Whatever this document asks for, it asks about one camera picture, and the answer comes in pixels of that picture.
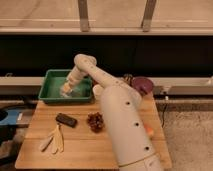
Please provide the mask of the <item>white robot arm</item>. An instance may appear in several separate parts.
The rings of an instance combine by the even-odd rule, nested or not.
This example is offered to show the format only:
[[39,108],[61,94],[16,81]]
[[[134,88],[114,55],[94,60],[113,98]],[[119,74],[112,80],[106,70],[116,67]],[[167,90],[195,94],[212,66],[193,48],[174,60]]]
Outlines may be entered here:
[[104,88],[99,100],[100,110],[119,170],[164,171],[139,116],[141,95],[124,81],[97,67],[93,56],[78,54],[74,64],[60,93],[69,97],[86,75]]

